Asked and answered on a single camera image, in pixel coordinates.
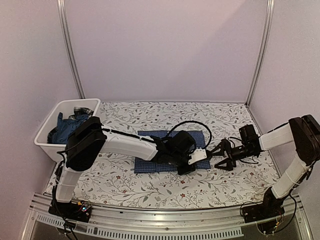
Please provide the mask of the blue plaid button shirt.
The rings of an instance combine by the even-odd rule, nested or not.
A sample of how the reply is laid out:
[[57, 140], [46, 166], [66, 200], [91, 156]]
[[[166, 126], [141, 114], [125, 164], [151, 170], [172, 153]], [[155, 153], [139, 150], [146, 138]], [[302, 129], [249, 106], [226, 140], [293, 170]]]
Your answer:
[[[196, 141], [196, 145], [198, 148], [203, 148], [205, 143], [205, 136], [202, 131], [198, 130], [188, 130], [187, 131]], [[163, 138], [167, 135], [167, 130], [149, 130], [149, 131], [142, 131], [139, 130], [139, 136], [148, 136], [148, 137], [159, 137]], [[208, 159], [198, 161], [195, 165], [197, 170], [209, 170], [211, 169], [211, 164]], [[150, 161], [145, 161], [140, 158], [134, 159], [134, 173], [135, 174], [150, 174], [150, 173], [162, 173], [162, 172], [176, 172], [177, 167], [167, 163], [155, 163]]]

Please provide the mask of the teal blue garment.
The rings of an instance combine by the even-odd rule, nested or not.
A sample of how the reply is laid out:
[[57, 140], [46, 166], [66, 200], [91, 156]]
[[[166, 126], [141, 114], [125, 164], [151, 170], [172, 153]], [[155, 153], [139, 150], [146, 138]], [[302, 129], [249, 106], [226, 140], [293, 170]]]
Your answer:
[[57, 117], [57, 125], [47, 135], [48, 144], [60, 144], [64, 145], [68, 142], [68, 137], [82, 125], [86, 120], [86, 116], [80, 116], [76, 120], [72, 120], [63, 117], [63, 113], [60, 112]]

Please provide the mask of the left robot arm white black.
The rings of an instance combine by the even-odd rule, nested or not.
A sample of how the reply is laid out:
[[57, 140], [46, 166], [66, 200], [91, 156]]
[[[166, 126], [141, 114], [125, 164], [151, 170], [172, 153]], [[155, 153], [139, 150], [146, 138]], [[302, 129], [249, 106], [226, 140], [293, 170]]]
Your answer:
[[112, 130], [102, 125], [98, 117], [92, 117], [74, 130], [68, 137], [58, 170], [52, 198], [55, 209], [63, 216], [74, 213], [71, 203], [73, 192], [81, 174], [92, 167], [100, 153], [132, 156], [156, 164], [169, 164], [179, 174], [195, 169], [199, 160], [197, 144], [186, 131], [175, 136], [140, 136]]

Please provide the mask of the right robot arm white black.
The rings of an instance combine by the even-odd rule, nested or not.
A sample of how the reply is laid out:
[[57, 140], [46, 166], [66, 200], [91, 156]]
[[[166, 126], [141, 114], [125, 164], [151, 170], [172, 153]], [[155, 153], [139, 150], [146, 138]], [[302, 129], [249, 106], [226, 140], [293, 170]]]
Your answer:
[[216, 169], [232, 171], [236, 162], [249, 157], [259, 157], [263, 152], [279, 152], [288, 163], [282, 167], [279, 179], [269, 187], [262, 203], [253, 209], [244, 208], [249, 215], [258, 212], [262, 218], [269, 218], [283, 204], [292, 191], [308, 179], [314, 165], [320, 160], [320, 124], [311, 115], [303, 115], [289, 119], [282, 125], [258, 135], [252, 124], [239, 129], [239, 146], [232, 146], [224, 138], [208, 155], [226, 156], [214, 165]]

